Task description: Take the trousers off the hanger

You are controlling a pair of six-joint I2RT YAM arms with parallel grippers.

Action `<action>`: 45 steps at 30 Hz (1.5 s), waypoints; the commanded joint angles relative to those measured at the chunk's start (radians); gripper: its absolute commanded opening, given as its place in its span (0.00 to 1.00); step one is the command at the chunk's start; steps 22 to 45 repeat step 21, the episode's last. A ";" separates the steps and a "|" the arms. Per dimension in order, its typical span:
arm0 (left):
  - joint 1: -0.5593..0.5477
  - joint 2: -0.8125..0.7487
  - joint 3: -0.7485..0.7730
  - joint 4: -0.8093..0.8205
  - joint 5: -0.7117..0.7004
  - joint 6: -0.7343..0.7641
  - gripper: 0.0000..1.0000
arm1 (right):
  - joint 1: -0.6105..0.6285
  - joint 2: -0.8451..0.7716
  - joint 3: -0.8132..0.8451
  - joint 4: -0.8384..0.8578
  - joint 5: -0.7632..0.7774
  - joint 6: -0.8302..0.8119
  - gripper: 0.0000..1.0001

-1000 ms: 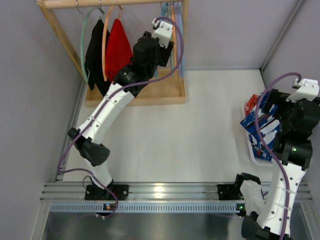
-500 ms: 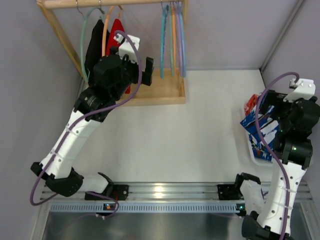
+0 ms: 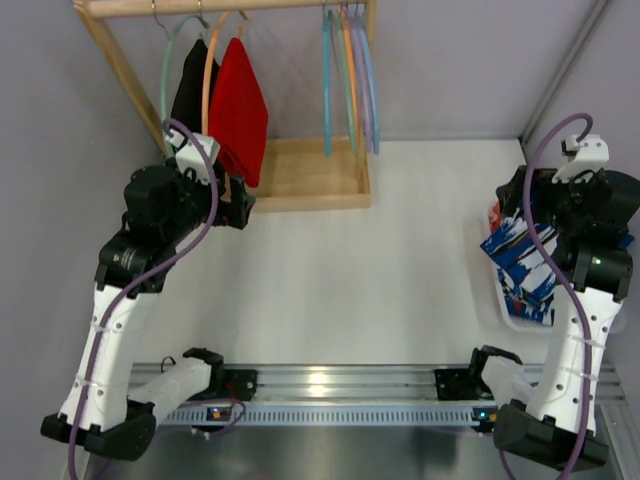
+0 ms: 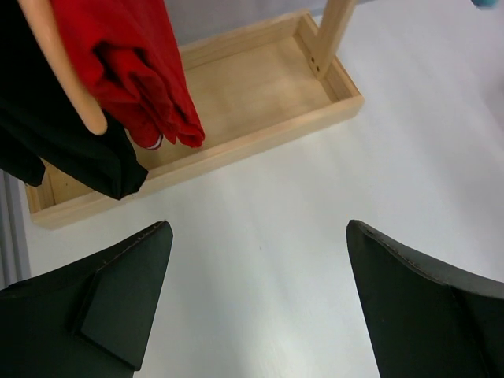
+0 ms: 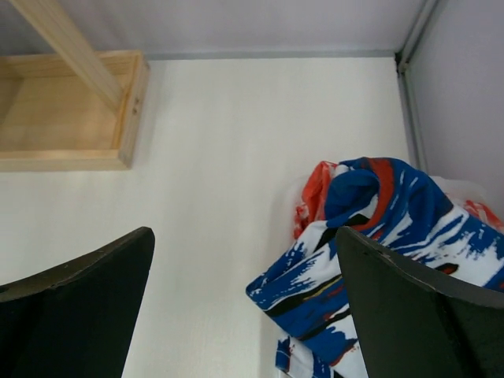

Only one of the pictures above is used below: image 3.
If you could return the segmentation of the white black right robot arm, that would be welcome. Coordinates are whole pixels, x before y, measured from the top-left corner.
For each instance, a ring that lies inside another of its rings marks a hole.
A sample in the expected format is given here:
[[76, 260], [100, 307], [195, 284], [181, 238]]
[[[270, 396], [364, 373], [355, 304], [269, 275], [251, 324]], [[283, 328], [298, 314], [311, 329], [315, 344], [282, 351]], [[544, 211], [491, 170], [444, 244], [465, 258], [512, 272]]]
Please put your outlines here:
[[610, 328], [633, 275], [623, 239], [639, 209], [639, 181], [606, 169], [559, 180], [553, 169], [521, 166], [496, 194], [503, 213], [521, 211], [527, 223], [541, 220], [558, 234], [553, 253], [531, 235], [556, 276], [555, 319], [536, 385], [527, 383], [517, 355], [489, 346], [479, 351], [476, 375], [498, 406], [495, 447], [565, 479], [608, 456], [596, 438], [594, 403]]

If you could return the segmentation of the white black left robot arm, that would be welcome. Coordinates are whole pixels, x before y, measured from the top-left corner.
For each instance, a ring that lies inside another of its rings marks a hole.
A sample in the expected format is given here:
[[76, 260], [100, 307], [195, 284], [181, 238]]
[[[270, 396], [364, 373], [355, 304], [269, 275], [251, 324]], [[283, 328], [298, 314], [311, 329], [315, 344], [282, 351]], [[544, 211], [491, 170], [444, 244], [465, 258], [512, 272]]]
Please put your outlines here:
[[255, 203], [238, 175], [215, 168], [214, 184], [188, 167], [144, 167], [124, 189], [119, 231], [103, 246], [94, 312], [79, 371], [60, 411], [44, 418], [43, 436], [112, 460], [135, 461], [156, 427], [195, 397], [217, 398], [228, 385], [224, 358], [191, 347], [168, 372], [135, 390], [129, 382], [144, 325], [175, 264], [177, 246], [210, 226], [242, 229]]

